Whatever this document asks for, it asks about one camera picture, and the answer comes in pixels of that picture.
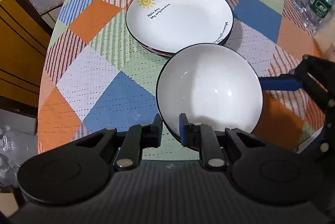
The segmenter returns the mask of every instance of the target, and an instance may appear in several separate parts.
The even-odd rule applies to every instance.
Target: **plate rim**
[[[229,47],[225,46],[225,45],[222,45],[222,44],[213,44],[213,43],[199,43],[199,44],[209,44],[209,45],[219,45],[221,47],[225,47],[225,48],[228,48],[229,50],[235,52],[236,54],[238,54],[240,57],[242,57],[248,64],[249,66],[252,68],[252,70],[254,71],[257,79],[258,79],[258,83],[259,83],[259,86],[261,87],[261,92],[262,92],[262,109],[261,109],[261,114],[259,115],[259,118],[258,118],[258,121],[255,125],[255,127],[253,128],[253,130],[250,132],[250,134],[252,134],[252,132],[255,130],[255,128],[257,127],[257,125],[259,124],[259,121],[261,120],[261,116],[262,116],[262,113],[263,113],[263,109],[264,109],[264,96],[263,96],[263,90],[262,90],[262,86],[261,86],[261,82],[259,81],[259,77],[255,71],[255,69],[251,66],[250,62],[247,61],[247,59],[242,56],[240,53],[236,52],[235,50],[233,49],[230,49]],[[164,125],[166,126],[167,130],[171,133],[171,135],[178,141],[180,142],[180,135],[178,135],[177,133],[175,133],[169,126],[168,124],[165,122],[164,118],[163,118],[163,115],[160,111],[160,106],[158,104],[158,96],[157,96],[157,90],[158,90],[158,83],[159,83],[159,80],[160,80],[160,76],[163,72],[163,70],[165,69],[166,65],[173,59],[173,57],[175,57],[179,52],[181,52],[182,50],[186,49],[186,48],[189,48],[189,47],[192,47],[192,46],[196,46],[196,45],[199,45],[199,44],[193,44],[193,45],[189,45],[189,46],[186,46],[185,48],[183,49],[180,49],[178,52],[176,52],[172,57],[170,57],[166,62],[165,64],[163,65],[162,69],[160,70],[160,74],[158,75],[158,78],[157,78],[157,82],[156,82],[156,89],[155,89],[155,99],[156,99],[156,105],[157,105],[157,109],[158,109],[158,112],[160,114],[160,117],[164,123]],[[195,147],[192,147],[192,146],[188,146],[188,148],[192,149],[192,150],[195,150],[195,151],[199,151],[197,148]]]
[[[128,10],[129,10],[129,8],[130,8],[130,5],[131,5],[134,1],[135,1],[135,0],[132,0],[132,1],[130,2],[129,6],[128,6],[128,8],[127,8],[127,11],[126,11],[126,16],[125,16],[126,27],[127,27],[127,30],[128,30],[128,32],[129,32],[129,34],[130,34],[130,35],[131,35],[137,42],[139,42],[141,45],[145,45],[145,46],[148,47],[149,49],[153,49],[153,50],[155,50],[155,51],[163,52],[163,53],[167,53],[167,54],[171,54],[171,55],[174,55],[174,54],[178,53],[180,50],[178,50],[177,52],[173,53],[173,52],[162,51],[162,50],[158,50],[158,49],[155,49],[155,48],[153,48],[153,47],[150,47],[150,46],[144,44],[143,42],[139,41],[139,40],[138,40],[138,39],[131,33],[131,31],[130,31],[130,29],[129,29],[129,27],[128,27],[128,23],[127,23],[127,14],[128,14]],[[234,14],[233,14],[233,12],[232,12],[232,7],[231,7],[230,4],[227,2],[227,0],[225,0],[225,2],[227,3],[227,5],[228,5],[228,7],[229,7],[229,9],[230,9],[230,11],[231,11],[231,13],[232,13],[232,27],[231,27],[229,33],[227,34],[227,36],[224,37],[224,38],[223,38],[220,42],[218,42],[217,44],[220,44],[220,43],[225,44],[225,43],[227,42],[227,40],[229,39],[229,37],[230,37],[230,35],[231,35],[231,33],[232,33],[232,28],[233,28],[233,26],[234,26]]]

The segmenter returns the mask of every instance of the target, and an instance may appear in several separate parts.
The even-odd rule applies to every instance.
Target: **black rim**
[[[212,43],[199,43],[199,44],[209,44],[209,45],[213,45]],[[198,44],[189,45],[189,46],[187,46],[187,47],[185,47],[185,48],[179,50],[179,51],[178,51],[177,53],[175,53],[172,57],[170,57],[170,58],[167,60],[167,62],[163,65],[162,69],[160,70],[160,74],[158,75],[157,82],[156,82],[155,97],[156,97],[156,105],[157,105],[157,108],[158,108],[158,112],[160,113],[160,117],[162,118],[162,121],[163,121],[164,125],[166,126],[167,130],[171,133],[171,135],[172,135],[178,142],[180,142],[180,136],[179,136],[177,133],[175,133],[175,132],[174,132],[174,131],[167,125],[167,123],[165,122],[165,120],[164,120],[164,118],[163,118],[163,115],[162,115],[162,113],[161,113],[161,111],[160,111],[160,106],[159,106],[159,104],[158,104],[158,97],[157,97],[158,83],[159,83],[159,81],[160,81],[160,76],[161,76],[161,74],[162,74],[164,68],[165,68],[166,65],[173,59],[173,57],[175,57],[175,56],[176,56],[179,52],[181,52],[182,50],[185,50],[185,49],[187,49],[187,48],[189,48],[189,47],[192,47],[192,46],[195,46],[195,45],[198,45]],[[217,45],[220,45],[220,46],[222,46],[222,47],[226,47],[226,48],[228,48],[229,50],[234,51],[233,49],[230,49],[229,47],[224,46],[224,45],[222,45],[222,44],[217,44]],[[248,61],[247,61],[247,60],[246,60],[240,53],[238,53],[238,52],[236,52],[236,51],[234,51],[234,52],[237,53],[238,55],[240,55],[240,56],[241,56],[241,57],[242,57],[242,58],[243,58],[243,59],[250,65],[250,67],[252,68],[252,70],[254,71],[254,73],[255,73],[255,75],[257,76],[257,79],[258,79],[258,75],[257,75],[255,69],[251,66],[251,64],[250,64],[250,63],[249,63],[249,62],[248,62]],[[264,98],[263,98],[263,90],[262,90],[262,86],[261,86],[261,91],[262,91],[262,110],[261,110],[261,115],[259,116],[258,121],[257,121],[255,127],[253,128],[253,130],[251,131],[251,133],[252,133],[252,132],[255,130],[255,128],[257,127],[257,125],[258,125],[258,123],[259,123],[259,121],[260,121],[260,119],[261,119],[262,112],[263,112]],[[188,146],[188,148],[190,148],[190,149],[192,149],[192,150],[195,150],[195,151],[199,151],[197,148],[194,148],[194,147],[192,147],[192,146]]]
[[[170,54],[171,56],[173,56],[174,54],[178,53],[180,50],[177,51],[176,53],[172,53],[172,52],[165,52],[165,51],[162,51],[162,50],[158,50],[158,49],[152,48],[152,47],[150,47],[150,46],[144,44],[143,42],[139,41],[139,40],[138,40],[138,39],[131,33],[131,31],[130,31],[130,29],[129,29],[129,27],[128,27],[128,23],[127,23],[127,14],[128,14],[128,9],[130,8],[130,5],[131,5],[134,1],[135,1],[135,0],[132,0],[132,1],[130,2],[129,6],[128,6],[128,8],[127,8],[127,11],[126,11],[126,27],[127,27],[127,29],[128,29],[128,32],[130,33],[130,35],[131,35],[131,36],[132,36],[132,37],[133,37],[139,44],[141,44],[142,46],[144,45],[145,47],[147,47],[147,50],[148,50],[148,51],[150,51],[149,49],[152,49],[152,50],[157,51],[157,52],[160,52],[160,53]],[[232,13],[232,8],[231,8],[231,6],[230,6],[229,3],[227,2],[227,0],[225,0],[225,2],[227,3],[227,5],[228,5],[228,7],[229,7],[229,9],[230,9],[230,11],[231,11],[231,13]],[[233,15],[233,13],[232,13],[232,27],[233,27],[233,26],[234,26],[234,15]],[[228,38],[230,37],[230,35],[231,35],[231,33],[232,33],[232,27],[231,27],[229,33],[227,34],[227,36],[224,37],[224,38],[218,43],[219,45],[223,45],[223,44],[226,43],[226,41],[228,40]]]

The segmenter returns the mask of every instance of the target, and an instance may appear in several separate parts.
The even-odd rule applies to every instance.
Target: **green label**
[[[327,0],[309,0],[309,6],[316,15],[324,18],[333,5],[328,3]]]

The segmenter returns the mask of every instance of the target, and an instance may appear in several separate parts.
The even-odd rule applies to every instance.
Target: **sun drawing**
[[[143,8],[147,7],[153,7],[155,3],[153,1],[155,0],[137,0],[140,3],[140,6],[143,6]]]

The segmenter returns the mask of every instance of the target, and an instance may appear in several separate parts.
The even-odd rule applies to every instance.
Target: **plate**
[[[226,0],[133,0],[126,25],[140,44],[174,54],[197,43],[225,42],[233,15]]]
[[[214,130],[237,127],[251,133],[263,107],[258,76],[237,52],[217,44],[196,44],[163,66],[156,85],[163,122],[177,139],[179,114]]]

